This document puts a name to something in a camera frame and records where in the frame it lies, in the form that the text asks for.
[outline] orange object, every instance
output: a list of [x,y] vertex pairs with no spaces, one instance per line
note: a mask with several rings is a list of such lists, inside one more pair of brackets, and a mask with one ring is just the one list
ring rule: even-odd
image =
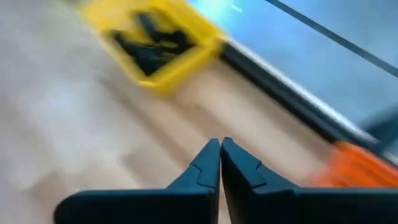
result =
[[348,142],[339,142],[327,172],[314,187],[398,187],[398,170]]

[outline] yellow plastic tray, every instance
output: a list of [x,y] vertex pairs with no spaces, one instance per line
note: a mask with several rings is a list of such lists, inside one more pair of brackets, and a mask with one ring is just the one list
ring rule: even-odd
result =
[[[110,30],[123,30],[134,40],[150,42],[134,19],[134,12],[138,11],[161,12],[158,16],[156,13],[151,15],[155,15],[154,20],[162,30],[171,31],[178,27],[196,46],[150,77],[145,76],[130,56],[107,36]],[[94,0],[80,8],[80,15],[132,81],[163,96],[171,94],[190,75],[217,56],[223,45],[222,32],[183,0]]]

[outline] wooden floor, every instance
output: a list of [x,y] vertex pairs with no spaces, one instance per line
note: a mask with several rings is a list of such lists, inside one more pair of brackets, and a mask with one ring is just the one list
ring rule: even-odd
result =
[[300,185],[323,169],[330,146],[222,62],[161,100],[62,2],[3,1],[0,223],[51,223],[79,190],[163,188],[209,138],[233,137]]

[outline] yellow crate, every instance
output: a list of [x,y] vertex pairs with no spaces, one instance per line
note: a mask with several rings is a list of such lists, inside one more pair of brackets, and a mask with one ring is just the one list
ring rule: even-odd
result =
[[[171,31],[178,27],[188,34],[196,46],[171,60],[151,76],[145,76],[131,57],[114,45],[107,35],[110,30],[122,30],[127,37],[150,42],[136,22],[137,19],[134,19],[134,12],[138,11],[161,12],[170,22],[161,16],[154,16],[160,29]],[[222,32],[183,0],[94,0],[81,7],[80,14],[128,77],[162,96],[171,94],[190,75],[217,56],[223,45]]]

